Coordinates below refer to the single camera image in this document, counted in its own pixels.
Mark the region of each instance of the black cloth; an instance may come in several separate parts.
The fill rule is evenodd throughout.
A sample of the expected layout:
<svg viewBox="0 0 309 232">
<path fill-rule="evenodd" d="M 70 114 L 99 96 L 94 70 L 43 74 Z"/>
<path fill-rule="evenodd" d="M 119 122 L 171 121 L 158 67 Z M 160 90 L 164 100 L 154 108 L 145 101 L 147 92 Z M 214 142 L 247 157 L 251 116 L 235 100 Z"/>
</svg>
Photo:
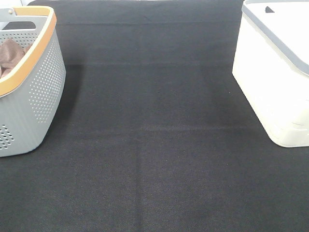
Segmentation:
<svg viewBox="0 0 309 232">
<path fill-rule="evenodd" d="M 67 80 L 42 145 L 0 159 L 0 231 L 308 230 L 309 148 L 274 144 L 232 75 L 241 0 L 32 4 Z"/>
</svg>

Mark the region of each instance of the white storage box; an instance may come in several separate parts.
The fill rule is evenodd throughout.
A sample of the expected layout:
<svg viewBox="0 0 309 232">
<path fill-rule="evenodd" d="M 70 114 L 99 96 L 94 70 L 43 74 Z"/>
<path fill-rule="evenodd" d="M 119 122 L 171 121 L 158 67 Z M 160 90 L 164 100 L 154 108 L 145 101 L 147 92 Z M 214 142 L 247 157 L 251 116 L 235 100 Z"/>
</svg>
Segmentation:
<svg viewBox="0 0 309 232">
<path fill-rule="evenodd" d="M 65 67 L 50 7 L 21 6 L 0 9 L 1 22 L 30 21 L 35 29 L 0 30 L 31 48 L 17 66 L 0 78 L 0 157 L 35 149 L 43 140 L 58 107 Z"/>
<path fill-rule="evenodd" d="M 309 1 L 246 0 L 233 75 L 267 134 L 309 145 Z"/>
</svg>

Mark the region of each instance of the brown cloth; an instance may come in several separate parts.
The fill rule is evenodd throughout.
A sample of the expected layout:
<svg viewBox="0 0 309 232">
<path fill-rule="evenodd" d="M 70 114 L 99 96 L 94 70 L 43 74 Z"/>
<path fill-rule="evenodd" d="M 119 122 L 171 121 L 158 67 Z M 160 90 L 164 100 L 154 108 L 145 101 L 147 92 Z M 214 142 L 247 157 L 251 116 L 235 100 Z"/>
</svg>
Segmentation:
<svg viewBox="0 0 309 232">
<path fill-rule="evenodd" d="M 23 48 L 14 40 L 8 39 L 0 45 L 0 78 L 6 76 L 21 60 L 32 44 Z"/>
</svg>

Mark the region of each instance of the bin lid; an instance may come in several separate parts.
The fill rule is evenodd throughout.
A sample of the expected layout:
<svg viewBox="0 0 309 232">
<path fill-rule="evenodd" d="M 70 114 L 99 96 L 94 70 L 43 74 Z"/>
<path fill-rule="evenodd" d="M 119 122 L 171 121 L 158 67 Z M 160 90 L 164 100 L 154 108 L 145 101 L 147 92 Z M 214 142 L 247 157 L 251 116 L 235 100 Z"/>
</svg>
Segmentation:
<svg viewBox="0 0 309 232">
<path fill-rule="evenodd" d="M 309 75 L 309 0 L 245 0 L 242 11 Z"/>
</svg>

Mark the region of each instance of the gray plastic basket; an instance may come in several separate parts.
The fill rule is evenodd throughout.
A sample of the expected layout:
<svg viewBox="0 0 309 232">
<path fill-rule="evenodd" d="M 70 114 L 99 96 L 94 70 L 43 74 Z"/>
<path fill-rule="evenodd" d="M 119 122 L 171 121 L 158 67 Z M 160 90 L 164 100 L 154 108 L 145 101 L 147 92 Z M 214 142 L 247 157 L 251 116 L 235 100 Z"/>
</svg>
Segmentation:
<svg viewBox="0 0 309 232">
<path fill-rule="evenodd" d="M 0 79 L 0 157 L 27 153 L 40 145 L 58 107 L 65 66 L 50 7 L 0 9 L 0 21 L 31 21 L 35 29 L 0 30 L 0 43 L 32 44 L 18 65 Z"/>
</svg>

